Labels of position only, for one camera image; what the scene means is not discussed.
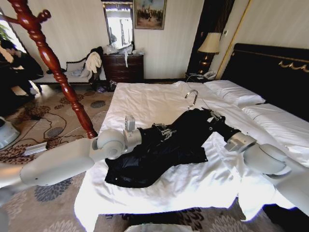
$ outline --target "metal hanger hook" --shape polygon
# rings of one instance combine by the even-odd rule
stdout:
[[[193,93],[193,92],[195,92],[195,98],[194,98],[193,104],[188,106],[188,110],[190,110],[190,108],[193,107],[193,106],[195,105],[195,103],[196,103],[196,101],[197,101],[198,91],[195,90],[195,89],[192,89],[192,90],[191,90],[190,92],[188,92],[188,93],[186,94],[186,96],[184,97],[185,99],[187,99],[188,96],[189,96],[191,93]]]

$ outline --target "table lamp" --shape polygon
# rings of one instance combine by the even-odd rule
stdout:
[[[211,32],[207,34],[207,37],[202,44],[202,46],[198,49],[199,52],[206,53],[204,58],[199,62],[199,74],[204,74],[208,71],[212,58],[215,54],[219,53],[219,41],[220,41],[221,33]]]

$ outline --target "power outlet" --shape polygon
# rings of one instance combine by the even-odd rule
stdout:
[[[224,30],[223,33],[222,33],[222,35],[223,35],[224,37],[226,37],[227,33],[228,33],[228,30]]]

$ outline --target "mirror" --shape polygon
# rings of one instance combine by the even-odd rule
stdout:
[[[133,39],[133,1],[103,2],[110,44],[116,49],[129,46]]]

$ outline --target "lampshade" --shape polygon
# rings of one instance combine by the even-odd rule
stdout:
[[[198,49],[199,52],[219,53],[219,41],[221,33],[208,33],[204,43]]]

